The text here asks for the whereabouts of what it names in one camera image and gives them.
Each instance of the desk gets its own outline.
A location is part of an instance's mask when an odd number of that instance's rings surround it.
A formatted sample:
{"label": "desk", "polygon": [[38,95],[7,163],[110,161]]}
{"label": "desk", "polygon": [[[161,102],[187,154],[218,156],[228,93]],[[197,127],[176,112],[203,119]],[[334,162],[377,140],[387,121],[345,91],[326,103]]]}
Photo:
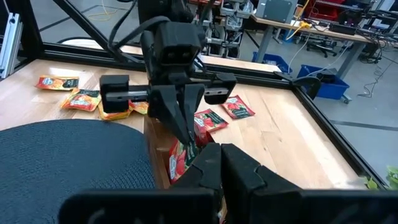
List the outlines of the desk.
{"label": "desk", "polygon": [[[68,40],[64,44],[100,49],[92,40]],[[142,54],[139,47],[124,46],[123,52]],[[273,65],[264,65],[217,57],[203,57],[205,63],[244,67],[273,72]],[[218,143],[233,143],[240,149],[282,177],[305,189],[363,189],[363,182],[344,160],[319,125],[290,90],[250,85],[236,85],[231,95],[239,95],[257,114],[233,121],[218,105],[202,100],[198,111],[211,108],[229,126],[212,133]],[[172,135],[153,119],[149,135],[154,142],[152,151],[165,152],[170,148]],[[159,153],[154,153],[161,160]],[[165,180],[162,186],[168,186]]]}
{"label": "desk", "polygon": [[[247,62],[239,63],[249,66]],[[98,89],[99,77],[104,74],[128,74],[131,84],[147,83],[143,72],[46,60],[31,62],[0,82],[0,130],[50,119],[99,119],[98,110],[61,110],[60,103],[69,92],[40,90],[34,85],[40,75],[69,75],[80,77],[80,88]],[[237,84],[232,95],[239,95],[256,115],[233,121],[220,106],[202,100],[198,110],[211,108],[229,122],[227,128],[211,134],[216,142],[237,145],[304,189],[364,188],[358,175],[290,90]],[[174,140],[172,134],[153,119],[137,113],[115,122],[147,136],[156,183],[167,188],[164,155]]]}
{"label": "desk", "polygon": [[[63,42],[63,44],[80,46],[80,47],[88,47],[92,49],[102,49],[94,40],[86,40],[86,39],[74,39],[67,40]],[[140,47],[133,46],[123,46],[121,48],[123,52],[142,55],[142,50]],[[227,58],[219,58],[219,57],[211,57],[211,56],[201,56],[201,60],[204,63],[210,65],[225,65],[229,67],[235,68],[246,68],[250,70],[257,71],[265,71],[265,72],[280,72],[280,69],[276,65],[266,65],[266,64],[258,64],[252,62],[244,62],[241,60],[231,60]]]}
{"label": "desk", "polygon": [[[265,30],[264,36],[262,37],[261,40],[261,45],[259,48],[259,53],[257,55],[257,60],[256,62],[261,63],[262,58],[264,57],[264,54],[266,53],[268,43],[271,40],[272,37],[272,30],[273,27],[278,27],[278,28],[284,28],[284,29],[293,29],[296,30],[299,28],[299,22],[296,23],[296,26],[292,26],[290,24],[286,23],[281,23],[281,22],[276,22],[276,21],[270,21],[267,19],[261,19],[256,17],[255,15],[251,15],[251,17],[254,19],[254,21],[261,23],[261,24],[267,24],[269,25],[268,28]],[[348,70],[353,66],[354,62],[362,52],[362,49],[364,48],[366,43],[370,43],[366,38],[360,36],[360,35],[347,35],[347,34],[340,34],[332,31],[319,31],[314,28],[311,29],[303,29],[303,32],[308,32],[310,34],[317,34],[317,35],[324,35],[328,37],[333,37],[337,39],[342,39],[342,40],[350,40],[354,42],[353,48],[350,50],[348,56],[346,57],[346,60],[343,62],[341,65],[340,69],[337,71],[337,77],[344,79],[344,77],[347,75]]]}

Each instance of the wooden tabletop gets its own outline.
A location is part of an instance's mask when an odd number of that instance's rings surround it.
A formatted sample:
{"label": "wooden tabletop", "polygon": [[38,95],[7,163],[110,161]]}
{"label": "wooden tabletop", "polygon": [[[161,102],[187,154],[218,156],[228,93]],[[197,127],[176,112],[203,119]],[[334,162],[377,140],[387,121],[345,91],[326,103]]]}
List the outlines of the wooden tabletop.
{"label": "wooden tabletop", "polygon": [[[102,49],[94,40],[86,39],[74,39],[67,40],[63,44],[74,45],[79,47],[88,47],[92,49]],[[140,47],[124,46],[121,48],[123,52],[142,55]],[[280,69],[276,65],[267,65],[254,62],[244,62],[241,60],[232,60],[227,58],[201,56],[203,62],[210,65],[224,65],[234,68],[245,68],[250,70],[264,71],[264,72],[280,72]]]}
{"label": "wooden tabletop", "polygon": [[[98,110],[90,113],[60,109],[69,91],[40,90],[34,85],[40,75],[79,76],[80,88],[97,90],[104,74],[128,74],[131,84],[147,83],[142,72],[45,60],[31,62],[0,82],[0,130],[51,119],[99,119]],[[211,108],[229,123],[227,128],[212,133],[216,142],[234,143],[305,189],[363,188],[358,176],[291,91],[238,84],[232,95],[239,95],[256,115],[232,120],[221,106],[202,101],[199,111]],[[144,132],[145,120],[145,116],[133,113],[115,122]],[[156,148],[163,145],[162,150],[167,151],[173,137],[167,130],[157,130],[161,143]],[[167,178],[164,165],[158,169]]]}
{"label": "wooden tabletop", "polygon": [[[271,25],[271,26],[274,26],[274,27],[278,27],[278,28],[296,30],[300,26],[300,22],[296,22],[296,25],[292,26],[290,24],[286,24],[286,23],[282,23],[282,22],[270,21],[268,19],[261,19],[261,18],[256,17],[254,14],[251,14],[251,17],[254,19],[254,21],[256,21],[258,23],[267,24],[267,25]],[[308,33],[311,33],[311,34],[324,35],[324,36],[335,37],[335,38],[344,39],[344,40],[352,40],[352,41],[357,41],[357,42],[370,43],[370,41],[368,41],[368,39],[366,39],[365,37],[362,37],[360,35],[357,35],[357,34],[355,34],[355,35],[340,34],[340,33],[332,32],[332,31],[329,31],[329,30],[319,31],[319,30],[316,30],[314,28],[302,29],[302,31],[303,32],[308,32]]]}

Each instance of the green plant leaf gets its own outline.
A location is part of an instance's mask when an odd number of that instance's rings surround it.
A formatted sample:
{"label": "green plant leaf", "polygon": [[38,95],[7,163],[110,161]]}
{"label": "green plant leaf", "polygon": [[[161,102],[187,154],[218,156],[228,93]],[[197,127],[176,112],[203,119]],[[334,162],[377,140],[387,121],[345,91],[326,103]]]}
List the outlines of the green plant leaf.
{"label": "green plant leaf", "polygon": [[370,178],[370,179],[368,180],[368,182],[366,183],[366,185],[367,185],[368,188],[371,189],[371,190],[377,190],[377,189],[378,189],[377,183],[375,183],[375,181],[374,181],[372,178]]}
{"label": "green plant leaf", "polygon": [[389,182],[391,190],[398,190],[398,179],[393,178],[391,176],[387,176],[387,180]]}
{"label": "green plant leaf", "polygon": [[398,168],[392,167],[392,166],[387,166],[388,173],[389,175],[398,175]]}

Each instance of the black mesh surface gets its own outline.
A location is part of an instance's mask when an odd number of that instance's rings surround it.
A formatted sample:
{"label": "black mesh surface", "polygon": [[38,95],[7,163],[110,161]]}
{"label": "black mesh surface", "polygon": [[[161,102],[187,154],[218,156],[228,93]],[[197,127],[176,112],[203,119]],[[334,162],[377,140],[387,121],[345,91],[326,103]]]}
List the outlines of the black mesh surface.
{"label": "black mesh surface", "polygon": [[144,136],[127,126],[66,119],[0,131],[0,223],[57,223],[81,190],[154,185]]}

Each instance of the red storage box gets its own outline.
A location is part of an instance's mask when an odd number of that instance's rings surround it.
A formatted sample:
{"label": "red storage box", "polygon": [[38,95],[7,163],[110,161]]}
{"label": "red storage box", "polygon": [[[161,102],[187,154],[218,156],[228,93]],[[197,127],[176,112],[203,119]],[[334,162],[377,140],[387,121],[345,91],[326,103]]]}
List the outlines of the red storage box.
{"label": "red storage box", "polygon": [[315,18],[318,18],[318,19],[326,19],[326,20],[329,20],[329,21],[337,20],[338,13],[337,13],[337,9],[336,8],[322,6],[322,7],[318,7],[317,9],[318,9],[318,11],[314,10],[311,13],[311,17],[315,17]]}
{"label": "red storage box", "polygon": [[332,3],[336,3],[336,4],[341,4],[341,3],[345,2],[346,0],[324,0],[324,1],[332,2]]}

